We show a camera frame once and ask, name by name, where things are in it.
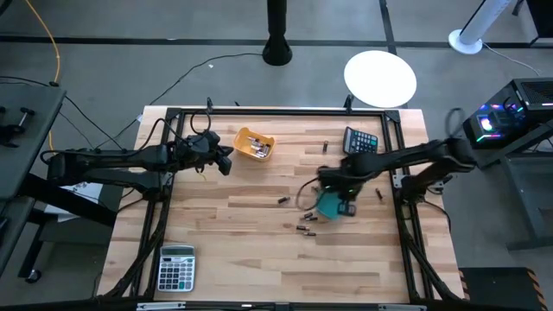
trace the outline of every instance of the computer tower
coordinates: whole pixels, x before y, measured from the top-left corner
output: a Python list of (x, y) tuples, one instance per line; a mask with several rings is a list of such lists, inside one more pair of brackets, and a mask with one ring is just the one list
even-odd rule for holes
[(514, 79), (463, 123), (474, 149), (502, 148), (553, 118), (553, 78)]

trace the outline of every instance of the black stand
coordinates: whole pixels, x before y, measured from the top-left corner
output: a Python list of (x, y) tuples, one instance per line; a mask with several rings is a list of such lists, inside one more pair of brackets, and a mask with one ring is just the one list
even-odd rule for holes
[(292, 50), (284, 38), (286, 3), (287, 0), (267, 0), (269, 40), (263, 49), (263, 59), (272, 66), (284, 66), (292, 60)]
[(113, 227), (118, 215), (107, 207), (93, 203), (32, 174), (27, 174), (27, 177), (25, 177), (19, 194), (57, 206), (73, 215), (95, 221), (102, 225), (108, 225), (109, 227)]

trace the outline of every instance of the black calculator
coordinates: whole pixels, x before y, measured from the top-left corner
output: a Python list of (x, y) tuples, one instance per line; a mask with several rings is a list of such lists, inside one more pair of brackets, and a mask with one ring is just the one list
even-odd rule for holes
[(344, 133), (344, 153), (353, 155), (357, 153), (377, 153), (378, 138), (374, 135), (346, 127)]

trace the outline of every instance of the calculator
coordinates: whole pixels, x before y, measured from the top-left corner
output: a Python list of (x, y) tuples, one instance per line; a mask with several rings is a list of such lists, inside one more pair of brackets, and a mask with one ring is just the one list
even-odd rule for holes
[(377, 153), (378, 138), (374, 135), (346, 127), (344, 132), (344, 153), (348, 155), (372, 152)]
[(189, 292), (194, 289), (196, 256), (190, 245), (161, 248), (157, 289), (165, 292)]

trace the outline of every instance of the black pole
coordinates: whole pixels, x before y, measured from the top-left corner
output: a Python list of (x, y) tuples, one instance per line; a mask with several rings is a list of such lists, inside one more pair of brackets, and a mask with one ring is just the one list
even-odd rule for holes
[(283, 66), (292, 60), (292, 50), (284, 38), (286, 3), (287, 0), (267, 0), (269, 40), (263, 49), (263, 59), (272, 66)]

